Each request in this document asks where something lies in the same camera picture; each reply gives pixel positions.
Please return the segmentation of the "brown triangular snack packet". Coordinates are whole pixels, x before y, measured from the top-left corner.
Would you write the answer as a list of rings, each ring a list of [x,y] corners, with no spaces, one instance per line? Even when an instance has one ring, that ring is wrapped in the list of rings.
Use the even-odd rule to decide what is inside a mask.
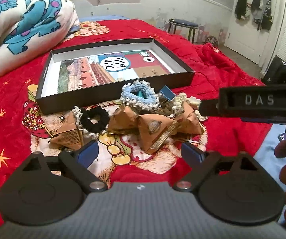
[[[194,110],[187,103],[183,103],[182,112],[175,117],[175,121],[179,124],[178,133],[200,135],[204,132]]]
[[[69,113],[64,124],[56,131],[50,142],[73,150],[78,150],[84,145],[83,136],[76,126],[72,112]]]
[[[177,133],[179,123],[160,114],[144,114],[138,117],[138,130],[143,150],[154,154],[165,140]]]
[[[121,105],[110,117],[107,131],[112,134],[126,134],[138,129],[139,114],[131,107]]]

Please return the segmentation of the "cream crochet scrunchie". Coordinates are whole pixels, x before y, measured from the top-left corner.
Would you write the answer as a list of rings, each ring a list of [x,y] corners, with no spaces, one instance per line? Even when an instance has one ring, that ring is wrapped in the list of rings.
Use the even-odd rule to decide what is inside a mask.
[[[202,116],[199,112],[199,106],[201,104],[201,100],[196,97],[187,97],[186,93],[180,93],[172,99],[174,104],[174,109],[179,110],[182,108],[183,103],[187,103],[195,112],[196,116],[200,121],[206,121],[208,119],[207,116]]]

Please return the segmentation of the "black lace scrunchie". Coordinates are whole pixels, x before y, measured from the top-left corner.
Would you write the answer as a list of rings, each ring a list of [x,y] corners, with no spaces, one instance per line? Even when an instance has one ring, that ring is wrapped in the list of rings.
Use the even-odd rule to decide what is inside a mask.
[[[90,140],[97,139],[99,134],[106,129],[110,120],[108,112],[100,106],[89,110],[75,106],[72,113],[76,126],[83,137]]]

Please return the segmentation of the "blue crochet scrunchie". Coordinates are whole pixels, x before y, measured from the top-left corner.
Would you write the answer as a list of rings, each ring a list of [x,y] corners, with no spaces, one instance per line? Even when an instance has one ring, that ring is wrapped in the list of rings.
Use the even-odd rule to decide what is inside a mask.
[[[123,85],[120,100],[127,106],[147,111],[156,109],[160,103],[155,90],[149,82],[144,80],[136,80]]]

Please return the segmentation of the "brown crochet scrunchie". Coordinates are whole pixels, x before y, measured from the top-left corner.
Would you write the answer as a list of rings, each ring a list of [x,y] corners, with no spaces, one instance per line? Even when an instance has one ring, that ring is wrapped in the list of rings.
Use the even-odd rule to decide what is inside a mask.
[[[170,118],[176,117],[176,109],[174,107],[174,102],[167,99],[165,96],[159,96],[159,104],[156,108],[152,110],[143,110],[141,114],[160,114]]]

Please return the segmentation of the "blue binder clip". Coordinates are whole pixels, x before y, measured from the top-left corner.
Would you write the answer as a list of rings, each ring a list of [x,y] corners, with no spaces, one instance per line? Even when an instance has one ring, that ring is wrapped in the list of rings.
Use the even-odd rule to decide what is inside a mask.
[[[160,93],[162,94],[163,97],[165,97],[167,100],[172,100],[175,98],[176,94],[173,93],[173,91],[168,87],[164,86],[161,90]]]

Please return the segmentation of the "patterned ball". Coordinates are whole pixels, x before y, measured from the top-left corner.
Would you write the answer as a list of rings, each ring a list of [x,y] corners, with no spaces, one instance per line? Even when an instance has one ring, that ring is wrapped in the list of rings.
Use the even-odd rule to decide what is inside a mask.
[[[215,48],[217,48],[219,46],[219,42],[218,42],[217,38],[214,36],[208,36],[205,39],[205,44],[207,44],[207,43],[210,43]]]

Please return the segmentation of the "red plush bed blanket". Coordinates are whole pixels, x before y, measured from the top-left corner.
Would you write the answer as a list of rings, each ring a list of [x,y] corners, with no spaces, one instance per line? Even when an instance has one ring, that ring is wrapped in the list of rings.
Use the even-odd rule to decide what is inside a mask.
[[[89,26],[0,77],[0,188],[36,151],[60,159],[86,147],[79,163],[110,187],[177,183],[190,170],[184,142],[224,156],[260,148],[269,124],[201,109],[221,88],[261,86],[212,44],[141,20]]]

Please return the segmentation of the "white door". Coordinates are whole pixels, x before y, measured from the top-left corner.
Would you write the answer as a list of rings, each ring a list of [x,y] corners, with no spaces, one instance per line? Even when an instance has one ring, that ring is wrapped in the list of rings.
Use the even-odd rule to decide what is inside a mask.
[[[259,30],[253,15],[246,20],[238,20],[232,14],[225,46],[263,68],[274,53],[285,10],[286,0],[272,0],[272,26],[269,31]]]

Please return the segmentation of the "black shallow box tray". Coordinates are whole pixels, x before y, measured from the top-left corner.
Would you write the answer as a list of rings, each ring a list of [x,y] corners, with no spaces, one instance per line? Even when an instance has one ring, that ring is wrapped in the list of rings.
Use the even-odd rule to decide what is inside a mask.
[[[157,40],[110,40],[52,50],[42,71],[36,102],[43,114],[118,99],[136,80],[155,92],[189,86],[195,71]]]

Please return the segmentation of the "blue round stool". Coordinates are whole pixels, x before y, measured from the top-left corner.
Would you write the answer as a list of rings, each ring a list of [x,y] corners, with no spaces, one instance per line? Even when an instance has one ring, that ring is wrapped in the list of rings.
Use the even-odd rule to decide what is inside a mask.
[[[176,28],[177,27],[188,29],[188,37],[187,37],[187,39],[191,43],[194,43],[195,36],[196,36],[196,31],[199,28],[199,25],[197,23],[194,23],[194,22],[191,22],[191,21],[187,21],[187,20],[178,19],[178,18],[171,18],[171,19],[169,19],[168,23],[169,23],[169,27],[168,27],[168,30],[167,30],[168,33],[171,32],[172,27],[174,27],[173,34],[176,33]]]

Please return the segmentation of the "dark clothes hanging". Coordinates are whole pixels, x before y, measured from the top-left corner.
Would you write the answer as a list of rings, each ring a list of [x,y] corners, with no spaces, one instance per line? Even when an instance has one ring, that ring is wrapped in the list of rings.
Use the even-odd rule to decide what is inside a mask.
[[[270,31],[271,29],[272,0],[237,0],[234,13],[238,20],[246,20],[252,14],[258,30]]]

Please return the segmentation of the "monster cartoon white comforter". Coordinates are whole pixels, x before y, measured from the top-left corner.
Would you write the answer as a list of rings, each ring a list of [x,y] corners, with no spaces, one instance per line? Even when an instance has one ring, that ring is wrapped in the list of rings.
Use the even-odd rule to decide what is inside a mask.
[[[72,0],[0,0],[0,77],[51,50],[79,25]]]

